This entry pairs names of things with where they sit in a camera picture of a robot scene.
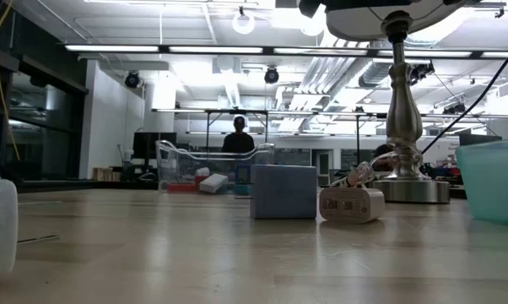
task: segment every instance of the metal lamp stand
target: metal lamp stand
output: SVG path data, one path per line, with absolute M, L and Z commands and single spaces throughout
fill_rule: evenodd
M 374 182 L 374 188 L 383 192 L 387 202 L 447 204 L 449 183 L 433 181 L 419 171 L 422 157 L 415 143 L 423 134 L 423 123 L 409 86 L 412 67 L 404 60 L 404 40 L 411 24 L 408 13 L 397 11 L 389 14 L 381 25 L 392 43 L 394 57 L 389 69 L 392 100 L 387 113 L 387 137 L 396 154 L 392 157 L 391 175 Z

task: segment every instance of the door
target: door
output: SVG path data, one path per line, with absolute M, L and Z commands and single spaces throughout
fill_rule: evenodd
M 329 169 L 332 165 L 331 151 L 318 151 L 316 155 L 316 171 L 318 173 L 318 186 L 329 186 Z

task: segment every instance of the gray box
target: gray box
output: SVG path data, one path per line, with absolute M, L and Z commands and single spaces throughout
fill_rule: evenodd
M 254 165 L 251 183 L 253 219 L 316 218 L 315 167 Z

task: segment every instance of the table surface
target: table surface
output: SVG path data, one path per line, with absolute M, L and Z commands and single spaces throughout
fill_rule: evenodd
M 231 195 L 19 195 L 0 303 L 504 303 L 508 225 L 467 202 L 387 204 L 381 220 L 251 220 Z

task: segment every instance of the lamp base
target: lamp base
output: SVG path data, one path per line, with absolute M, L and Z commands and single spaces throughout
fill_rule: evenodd
M 449 182 L 382 180 L 373 183 L 386 202 L 411 204 L 448 204 Z

